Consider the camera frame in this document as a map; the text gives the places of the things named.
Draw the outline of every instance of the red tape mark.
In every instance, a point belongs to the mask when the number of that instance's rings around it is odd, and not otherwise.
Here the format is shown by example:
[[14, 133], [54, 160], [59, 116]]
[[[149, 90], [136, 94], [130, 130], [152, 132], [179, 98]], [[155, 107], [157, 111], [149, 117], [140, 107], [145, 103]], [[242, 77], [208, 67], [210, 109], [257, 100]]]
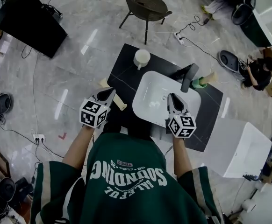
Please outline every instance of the red tape mark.
[[62, 140], [64, 140], [66, 137], [66, 133], [63, 133], [63, 136], [58, 135], [58, 137], [61, 138]]

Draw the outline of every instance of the power strip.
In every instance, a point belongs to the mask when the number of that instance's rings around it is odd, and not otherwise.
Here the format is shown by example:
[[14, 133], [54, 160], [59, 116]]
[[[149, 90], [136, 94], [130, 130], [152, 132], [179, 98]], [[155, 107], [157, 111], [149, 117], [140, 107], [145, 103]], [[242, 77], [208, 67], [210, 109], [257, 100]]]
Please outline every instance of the power strip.
[[184, 41], [180, 40], [181, 35], [177, 32], [173, 33], [174, 37], [179, 41], [179, 43], [183, 46], [184, 45]]
[[33, 141], [35, 141], [35, 139], [39, 138], [39, 141], [41, 142], [42, 139], [45, 142], [46, 141], [46, 136], [44, 136], [44, 134], [33, 134]]

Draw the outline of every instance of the white sink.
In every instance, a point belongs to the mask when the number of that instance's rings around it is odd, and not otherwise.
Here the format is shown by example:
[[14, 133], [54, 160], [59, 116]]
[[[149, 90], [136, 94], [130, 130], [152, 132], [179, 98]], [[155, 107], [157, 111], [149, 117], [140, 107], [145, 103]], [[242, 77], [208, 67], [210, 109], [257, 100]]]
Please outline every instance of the white sink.
[[165, 127], [165, 120], [168, 119], [167, 96], [175, 93], [188, 104], [191, 115], [196, 117], [201, 103], [199, 93], [192, 89], [183, 93], [180, 89], [181, 83], [155, 71], [148, 71], [137, 89], [133, 111], [139, 118]]

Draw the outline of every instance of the black faucet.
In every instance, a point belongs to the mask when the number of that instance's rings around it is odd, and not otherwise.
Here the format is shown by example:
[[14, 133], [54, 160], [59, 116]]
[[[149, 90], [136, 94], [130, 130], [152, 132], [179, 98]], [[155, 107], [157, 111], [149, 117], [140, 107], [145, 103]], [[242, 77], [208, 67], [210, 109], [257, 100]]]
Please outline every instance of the black faucet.
[[189, 86], [191, 81], [193, 80], [196, 72], [198, 71], [199, 67], [197, 64], [193, 63], [191, 65], [186, 66], [183, 69], [180, 69], [173, 73], [170, 78], [174, 80], [181, 80], [182, 81], [182, 86], [181, 86], [181, 91], [184, 93], [188, 92]]

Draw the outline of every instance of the cup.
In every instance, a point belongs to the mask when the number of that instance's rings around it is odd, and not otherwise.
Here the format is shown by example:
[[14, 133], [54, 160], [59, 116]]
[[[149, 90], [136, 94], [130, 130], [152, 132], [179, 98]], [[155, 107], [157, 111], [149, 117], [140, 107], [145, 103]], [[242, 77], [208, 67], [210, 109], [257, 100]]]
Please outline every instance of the cup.
[[140, 70], [141, 67], [147, 65], [150, 61], [150, 53], [147, 50], [139, 49], [134, 56], [134, 64], [138, 67], [137, 70]]

